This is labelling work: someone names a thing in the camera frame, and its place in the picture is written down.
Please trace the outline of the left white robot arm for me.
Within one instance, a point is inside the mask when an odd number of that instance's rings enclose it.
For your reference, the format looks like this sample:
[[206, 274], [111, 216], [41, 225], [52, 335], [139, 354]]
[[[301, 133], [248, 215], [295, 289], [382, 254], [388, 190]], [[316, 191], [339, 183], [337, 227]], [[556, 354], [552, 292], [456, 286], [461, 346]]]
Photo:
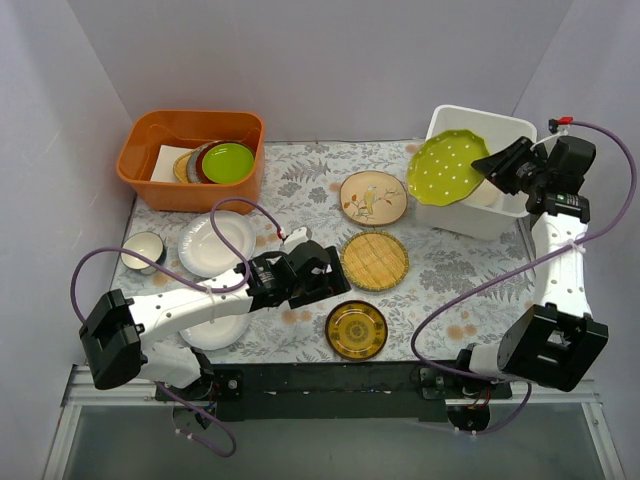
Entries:
[[215, 278], [180, 289], [126, 297], [103, 294], [81, 319], [79, 338], [99, 390], [140, 378], [205, 398], [213, 377], [204, 354], [164, 345], [166, 337], [205, 322], [287, 304], [296, 309], [350, 291], [337, 249], [313, 240], [237, 264]]

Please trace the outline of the green polka dot plate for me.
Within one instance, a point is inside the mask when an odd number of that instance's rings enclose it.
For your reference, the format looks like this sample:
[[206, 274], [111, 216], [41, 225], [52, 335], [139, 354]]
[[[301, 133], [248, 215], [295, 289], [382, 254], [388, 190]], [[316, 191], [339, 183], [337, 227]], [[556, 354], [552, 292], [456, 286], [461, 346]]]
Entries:
[[409, 193], [422, 205], [444, 207], [469, 197], [485, 177], [472, 166], [490, 155], [485, 140], [468, 129], [429, 138], [407, 170]]

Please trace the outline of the beige bird plate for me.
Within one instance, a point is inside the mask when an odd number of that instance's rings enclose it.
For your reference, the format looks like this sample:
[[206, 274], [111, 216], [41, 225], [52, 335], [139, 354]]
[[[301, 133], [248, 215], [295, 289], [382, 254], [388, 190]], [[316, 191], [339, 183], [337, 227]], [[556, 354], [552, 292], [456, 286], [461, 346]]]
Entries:
[[340, 206], [351, 221], [364, 226], [385, 226], [399, 220], [408, 207], [408, 195], [395, 176], [374, 170], [360, 171], [341, 185]]

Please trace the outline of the beige green leaf plate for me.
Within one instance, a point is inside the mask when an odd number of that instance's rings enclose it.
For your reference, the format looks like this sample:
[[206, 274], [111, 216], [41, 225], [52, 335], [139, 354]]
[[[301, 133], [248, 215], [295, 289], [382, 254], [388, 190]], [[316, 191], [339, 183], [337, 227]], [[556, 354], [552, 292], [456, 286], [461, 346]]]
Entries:
[[484, 180], [466, 199], [470, 205], [491, 207], [500, 198], [502, 192], [491, 182]]

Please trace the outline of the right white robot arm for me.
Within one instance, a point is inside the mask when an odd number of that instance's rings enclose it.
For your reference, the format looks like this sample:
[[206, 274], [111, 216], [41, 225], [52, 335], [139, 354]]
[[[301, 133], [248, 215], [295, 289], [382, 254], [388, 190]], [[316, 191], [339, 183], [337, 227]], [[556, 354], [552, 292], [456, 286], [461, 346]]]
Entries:
[[502, 151], [473, 162], [473, 168], [501, 192], [527, 195], [536, 256], [549, 259], [534, 268], [532, 306], [502, 339], [460, 351], [452, 373], [460, 395], [479, 395], [489, 377], [529, 380], [569, 392], [604, 349], [608, 328], [592, 317], [584, 253], [577, 244], [590, 220], [589, 201], [579, 189], [595, 154], [594, 144], [573, 136], [557, 138], [550, 151], [521, 136]]

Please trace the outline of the woven bamboo tray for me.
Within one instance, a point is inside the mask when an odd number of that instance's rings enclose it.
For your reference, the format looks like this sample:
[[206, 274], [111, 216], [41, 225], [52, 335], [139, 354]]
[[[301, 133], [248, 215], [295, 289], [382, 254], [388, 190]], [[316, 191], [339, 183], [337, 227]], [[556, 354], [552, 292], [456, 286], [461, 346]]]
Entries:
[[343, 247], [341, 263], [356, 287], [379, 292], [399, 285], [409, 270], [409, 255], [394, 236], [379, 231], [354, 235]]

